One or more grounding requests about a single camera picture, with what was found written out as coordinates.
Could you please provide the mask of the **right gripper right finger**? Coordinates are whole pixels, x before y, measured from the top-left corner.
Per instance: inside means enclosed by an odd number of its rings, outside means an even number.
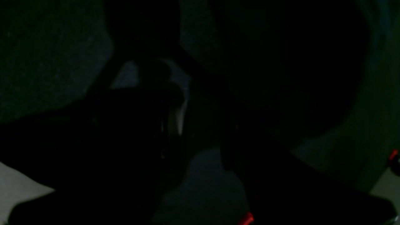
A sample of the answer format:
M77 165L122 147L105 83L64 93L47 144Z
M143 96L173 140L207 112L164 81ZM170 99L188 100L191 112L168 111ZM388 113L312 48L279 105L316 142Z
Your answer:
M219 108L222 166L243 175L259 175L255 157L260 123L266 112L246 103L223 103Z

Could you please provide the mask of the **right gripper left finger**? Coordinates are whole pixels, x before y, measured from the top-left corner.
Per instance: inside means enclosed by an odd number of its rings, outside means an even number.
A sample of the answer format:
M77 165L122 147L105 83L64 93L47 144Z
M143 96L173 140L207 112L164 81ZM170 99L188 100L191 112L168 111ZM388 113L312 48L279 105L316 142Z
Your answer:
M137 89L139 155L147 160L179 158L183 149L183 91L176 85Z

